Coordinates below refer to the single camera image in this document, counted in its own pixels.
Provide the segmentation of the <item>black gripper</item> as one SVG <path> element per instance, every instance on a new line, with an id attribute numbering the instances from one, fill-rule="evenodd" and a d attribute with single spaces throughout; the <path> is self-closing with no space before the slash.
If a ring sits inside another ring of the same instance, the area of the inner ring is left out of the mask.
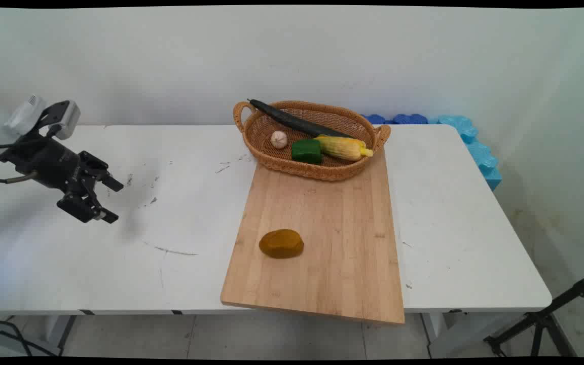
<path id="1" fill-rule="evenodd" d="M 116 213 L 104 208 L 95 194 L 95 185 L 82 185 L 81 171 L 105 187 L 119 192 L 125 187 L 109 172 L 108 164 L 88 152 L 73 152 L 55 139 L 30 134 L 0 154 L 1 162 L 14 164 L 23 175 L 35 172 L 33 180 L 64 193 L 56 206 L 87 223 L 102 220 L 116 222 Z"/>

